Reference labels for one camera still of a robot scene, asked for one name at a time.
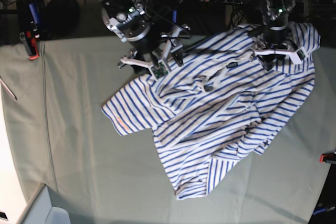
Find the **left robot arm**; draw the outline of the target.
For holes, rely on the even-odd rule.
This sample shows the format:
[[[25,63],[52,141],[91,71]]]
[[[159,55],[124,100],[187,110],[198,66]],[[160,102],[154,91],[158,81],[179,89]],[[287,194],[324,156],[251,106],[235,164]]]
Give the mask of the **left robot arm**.
[[[251,47],[266,71],[270,71],[280,60],[294,65],[302,64],[308,57],[306,50],[290,38],[288,16],[295,7],[295,0],[258,0],[262,25],[248,32],[254,40]]]

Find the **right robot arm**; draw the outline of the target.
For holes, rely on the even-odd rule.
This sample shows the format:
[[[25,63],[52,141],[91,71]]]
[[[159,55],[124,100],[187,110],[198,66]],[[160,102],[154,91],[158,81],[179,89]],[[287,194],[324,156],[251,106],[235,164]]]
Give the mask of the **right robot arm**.
[[[171,72],[171,64],[183,63],[183,39],[190,27],[176,22],[176,9],[183,0],[98,0],[105,26],[122,42],[131,45],[118,68],[131,66],[134,73],[159,79]]]

